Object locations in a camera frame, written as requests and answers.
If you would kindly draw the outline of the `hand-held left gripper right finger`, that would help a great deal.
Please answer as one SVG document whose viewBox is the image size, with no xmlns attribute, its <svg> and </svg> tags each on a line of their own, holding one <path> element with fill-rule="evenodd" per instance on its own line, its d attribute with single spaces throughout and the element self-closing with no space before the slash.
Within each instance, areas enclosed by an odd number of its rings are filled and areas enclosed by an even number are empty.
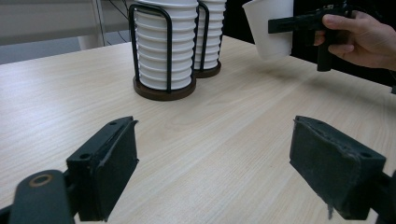
<svg viewBox="0 0 396 224">
<path fill-rule="evenodd" d="M 345 219 L 368 217 L 369 193 L 385 163 L 384 156 L 321 120 L 294 120 L 290 164 Z"/>
</svg>

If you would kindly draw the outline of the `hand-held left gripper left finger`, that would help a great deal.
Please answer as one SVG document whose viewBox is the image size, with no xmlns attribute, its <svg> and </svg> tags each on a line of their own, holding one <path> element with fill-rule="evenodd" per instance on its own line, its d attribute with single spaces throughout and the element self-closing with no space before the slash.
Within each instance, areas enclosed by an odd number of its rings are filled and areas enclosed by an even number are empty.
<svg viewBox="0 0 396 224">
<path fill-rule="evenodd" d="M 132 117 L 115 119 L 66 160 L 75 187 L 73 206 L 82 221 L 106 221 L 128 184 L 137 158 Z"/>
</svg>

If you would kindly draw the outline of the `single white paper cup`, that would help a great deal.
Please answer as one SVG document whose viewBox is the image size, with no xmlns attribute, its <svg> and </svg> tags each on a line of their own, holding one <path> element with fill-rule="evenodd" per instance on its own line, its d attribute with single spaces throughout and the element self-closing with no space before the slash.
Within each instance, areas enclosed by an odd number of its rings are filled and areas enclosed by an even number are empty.
<svg viewBox="0 0 396 224">
<path fill-rule="evenodd" d="M 259 56 L 264 61 L 289 56 L 292 32 L 269 34 L 268 21 L 293 15 L 293 0 L 250 0 L 242 5 Z"/>
</svg>

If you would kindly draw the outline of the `tall stack of white cups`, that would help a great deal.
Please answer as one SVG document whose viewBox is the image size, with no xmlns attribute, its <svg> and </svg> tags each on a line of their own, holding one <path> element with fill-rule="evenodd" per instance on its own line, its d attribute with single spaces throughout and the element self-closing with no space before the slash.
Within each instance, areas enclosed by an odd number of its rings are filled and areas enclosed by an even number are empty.
<svg viewBox="0 0 396 224">
<path fill-rule="evenodd" d="M 227 0 L 200 0 L 194 69 L 208 70 L 219 62 L 220 38 Z"/>
</svg>

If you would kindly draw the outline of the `white cup stack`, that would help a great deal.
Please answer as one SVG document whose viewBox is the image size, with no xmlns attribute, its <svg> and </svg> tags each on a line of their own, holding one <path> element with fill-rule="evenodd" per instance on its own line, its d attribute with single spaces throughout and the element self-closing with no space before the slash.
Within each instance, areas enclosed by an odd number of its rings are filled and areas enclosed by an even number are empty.
<svg viewBox="0 0 396 224">
<path fill-rule="evenodd" d="M 155 90 L 151 87 L 145 86 L 140 81 L 140 70 L 139 70 L 139 59 L 137 54 L 137 38 L 136 38 L 136 28 L 135 28 L 135 19 L 134 14 L 137 10 L 142 10 L 143 12 L 153 12 L 157 13 L 160 16 L 163 16 L 166 21 L 166 88 L 164 90 Z M 130 35 L 132 41 L 132 53 L 134 58 L 134 90 L 140 96 L 154 100 L 154 101 L 175 101 L 183 99 L 189 95 L 191 95 L 196 88 L 196 80 L 191 73 L 190 78 L 191 82 L 184 88 L 173 90 L 172 89 L 172 48 L 173 48 L 173 24 L 170 15 L 161 7 L 153 6 L 145 3 L 138 3 L 133 1 L 129 6 L 129 28 Z"/>
</svg>

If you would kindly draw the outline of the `black wire cup holder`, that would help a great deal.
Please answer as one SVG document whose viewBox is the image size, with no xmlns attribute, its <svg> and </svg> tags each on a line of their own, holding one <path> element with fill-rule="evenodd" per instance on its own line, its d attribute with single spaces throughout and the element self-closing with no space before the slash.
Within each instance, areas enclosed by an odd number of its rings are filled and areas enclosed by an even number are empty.
<svg viewBox="0 0 396 224">
<path fill-rule="evenodd" d="M 207 38 L 208 38 L 208 30 L 209 30 L 210 12 L 207 5 L 202 0 L 198 0 L 198 9 L 201 9 L 204 12 L 205 17 L 204 17 L 203 36 L 202 36 L 200 67 L 194 70 L 194 76 L 196 78 L 208 78 L 208 77 L 213 77 L 219 73 L 221 69 L 221 63 L 218 63 L 213 68 L 205 69 L 205 55 L 206 55 L 206 46 L 207 46 Z"/>
</svg>

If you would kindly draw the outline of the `short stack of white cups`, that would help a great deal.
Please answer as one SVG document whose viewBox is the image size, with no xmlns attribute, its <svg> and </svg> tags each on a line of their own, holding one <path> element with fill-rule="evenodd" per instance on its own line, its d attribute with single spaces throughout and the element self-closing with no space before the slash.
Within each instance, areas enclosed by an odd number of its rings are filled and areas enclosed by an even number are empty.
<svg viewBox="0 0 396 224">
<path fill-rule="evenodd" d="M 159 7 L 172 22 L 157 11 L 134 12 L 140 81 L 154 90 L 179 90 L 191 83 L 197 0 L 136 0 Z"/>
</svg>

